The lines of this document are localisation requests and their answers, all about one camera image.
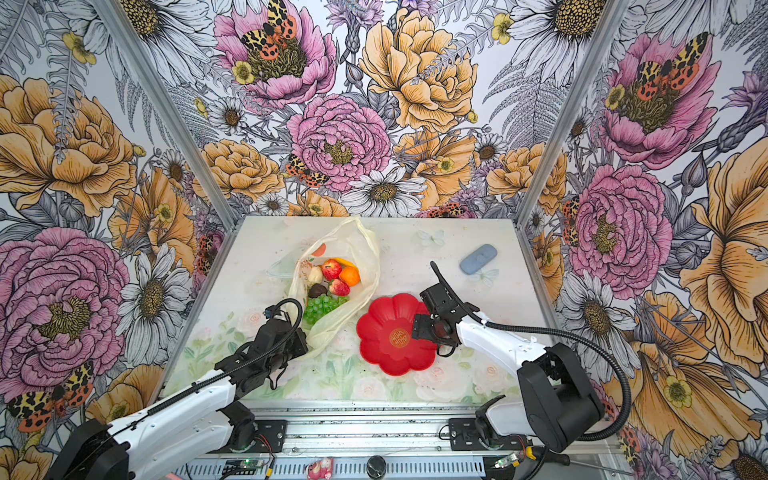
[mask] blue case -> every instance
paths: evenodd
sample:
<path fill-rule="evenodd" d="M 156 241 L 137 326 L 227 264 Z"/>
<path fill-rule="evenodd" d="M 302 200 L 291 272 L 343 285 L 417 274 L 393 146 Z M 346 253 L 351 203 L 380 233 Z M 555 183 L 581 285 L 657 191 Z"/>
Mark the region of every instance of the blue case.
<path fill-rule="evenodd" d="M 497 254 L 498 252 L 493 245 L 488 245 L 486 243 L 470 253 L 464 260 L 462 260 L 458 267 L 467 275 L 472 275 L 473 273 L 477 273 L 477 271 L 488 264 L 488 262 L 496 258 Z"/>

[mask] black round knob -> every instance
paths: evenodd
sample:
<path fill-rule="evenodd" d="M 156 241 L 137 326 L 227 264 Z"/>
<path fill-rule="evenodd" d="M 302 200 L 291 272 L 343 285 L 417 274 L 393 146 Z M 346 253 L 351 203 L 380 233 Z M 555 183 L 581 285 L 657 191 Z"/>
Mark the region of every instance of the black round knob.
<path fill-rule="evenodd" d="M 373 480 L 384 478 L 386 473 L 386 460 L 381 455 L 374 455 L 366 463 L 366 473 Z"/>

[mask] wall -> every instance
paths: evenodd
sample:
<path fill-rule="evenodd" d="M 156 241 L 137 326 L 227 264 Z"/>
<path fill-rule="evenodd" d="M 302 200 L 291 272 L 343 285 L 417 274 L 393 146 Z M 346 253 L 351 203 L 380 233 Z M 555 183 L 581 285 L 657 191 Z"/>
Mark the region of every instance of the wall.
<path fill-rule="evenodd" d="M 604 0 L 285 0 L 269 39 L 257 0 L 165 3 L 123 5 L 234 209 L 513 218 L 538 160 L 504 155 L 548 138 Z"/>
<path fill-rule="evenodd" d="M 635 2 L 524 226 L 638 478 L 768 472 L 767 15 Z"/>
<path fill-rule="evenodd" d="M 76 425 L 147 405 L 223 240 L 113 52 L 87 2 L 0 5 L 5 478 L 42 478 Z"/>

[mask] bunch of grapes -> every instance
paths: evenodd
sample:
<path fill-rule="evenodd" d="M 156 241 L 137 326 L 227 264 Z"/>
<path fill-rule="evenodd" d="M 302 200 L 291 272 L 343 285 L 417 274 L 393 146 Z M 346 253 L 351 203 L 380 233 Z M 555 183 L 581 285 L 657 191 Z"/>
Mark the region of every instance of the bunch of grapes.
<path fill-rule="evenodd" d="M 347 303 L 347 301 L 349 301 L 348 296 L 329 296 L 325 293 L 317 298 L 309 298 L 306 300 L 304 321 L 310 325 L 314 325 L 317 323 L 317 320 L 335 310 L 339 305 Z"/>

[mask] metal post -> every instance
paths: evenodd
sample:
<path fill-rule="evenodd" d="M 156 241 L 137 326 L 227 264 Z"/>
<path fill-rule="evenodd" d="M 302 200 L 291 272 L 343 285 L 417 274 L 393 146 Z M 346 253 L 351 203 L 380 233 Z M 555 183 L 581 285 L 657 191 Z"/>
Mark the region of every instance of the metal post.
<path fill-rule="evenodd" d="M 200 149 L 192 138 L 192 133 L 182 120 L 176 105 L 165 89 L 154 63 L 150 61 L 147 51 L 142 48 L 142 41 L 125 15 L 123 8 L 119 5 L 119 0 L 98 1 L 91 4 L 120 48 L 120 53 L 137 73 L 141 87 L 152 101 L 157 113 L 160 114 L 181 153 L 192 166 L 197 180 L 208 195 L 210 204 L 221 219 L 225 231 L 232 232 L 237 224 L 237 218 L 211 175 L 208 165 L 201 156 Z"/>
<path fill-rule="evenodd" d="M 629 8 L 629 0 L 608 0 L 600 17 L 598 26 L 595 28 L 595 35 L 589 46 L 584 63 L 574 74 L 574 81 L 571 84 L 571 90 L 565 98 L 565 103 L 560 108 L 558 120 L 554 124 L 554 129 L 547 140 L 544 154 L 541 162 L 531 179 L 528 191 L 523 197 L 523 204 L 518 210 L 518 216 L 515 218 L 517 225 L 525 224 L 533 211 L 534 205 L 538 202 L 544 185 L 547 183 L 547 177 L 552 172 L 554 164 L 558 160 L 560 149 L 565 141 L 565 136 L 571 129 L 571 125 L 578 115 L 579 105 L 590 88 L 593 88 L 595 72 L 598 71 L 605 55 L 611 48 L 611 42 L 618 32 L 619 25 L 624 19 L 624 14 Z"/>

